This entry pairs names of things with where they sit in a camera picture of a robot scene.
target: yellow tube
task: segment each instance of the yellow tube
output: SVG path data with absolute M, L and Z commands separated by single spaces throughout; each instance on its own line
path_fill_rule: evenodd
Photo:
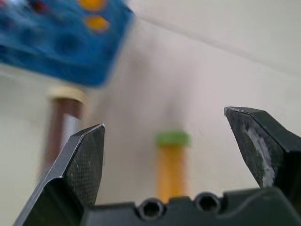
M 186 195 L 185 146 L 188 135 L 169 132 L 158 136 L 158 197 L 168 202 L 171 197 Z

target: blue tray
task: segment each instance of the blue tray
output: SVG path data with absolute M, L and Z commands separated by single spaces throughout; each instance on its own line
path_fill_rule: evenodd
M 96 14 L 110 27 L 94 32 L 83 23 L 83 18 L 91 14 L 76 0 L 45 3 L 56 17 L 30 10 L 28 17 L 20 10 L 0 10 L 0 62 L 86 86 L 101 85 L 133 12 L 122 0 L 107 0 L 105 8 Z

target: white surface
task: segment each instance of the white surface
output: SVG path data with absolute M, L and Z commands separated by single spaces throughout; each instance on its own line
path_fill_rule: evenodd
M 192 135 L 189 195 L 256 186 L 223 108 L 267 110 L 301 135 L 299 4 L 131 0 L 136 23 L 109 85 L 92 92 L 84 117 L 87 125 L 106 125 L 97 202 L 154 196 L 155 135 L 178 127 Z M 34 188 L 47 124 L 45 90 L 54 82 L 1 70 L 0 212 L 10 225 Z

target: hole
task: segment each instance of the hole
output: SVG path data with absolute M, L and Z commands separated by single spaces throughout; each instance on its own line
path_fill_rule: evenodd
M 199 205 L 203 211 L 213 211 L 217 208 L 217 203 L 211 196 L 203 197 Z
M 60 54 L 72 55 L 78 52 L 83 45 L 82 41 L 72 34 L 66 34 L 58 38 L 56 51 Z
M 164 205 L 158 199 L 148 199 L 138 208 L 140 216 L 144 220 L 156 220 L 163 215 Z
M 21 42 L 27 46 L 41 44 L 45 40 L 45 32 L 42 28 L 29 28 L 21 33 Z
M 200 194 L 196 199 L 195 203 L 198 209 L 205 212 L 217 213 L 221 209 L 219 199 L 210 193 Z
M 157 203 L 150 202 L 146 204 L 146 206 L 143 208 L 143 211 L 147 217 L 153 218 L 160 212 L 160 207 Z

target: brown test tube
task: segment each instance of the brown test tube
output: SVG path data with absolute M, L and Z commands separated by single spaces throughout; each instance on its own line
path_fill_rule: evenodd
M 64 146 L 66 128 L 68 128 L 68 136 L 80 130 L 79 122 L 82 118 L 85 102 L 86 94 L 77 87 L 60 86 L 52 90 L 52 113 L 46 139 L 44 162 L 41 165 L 41 170 L 44 172 L 42 175 L 52 166 Z

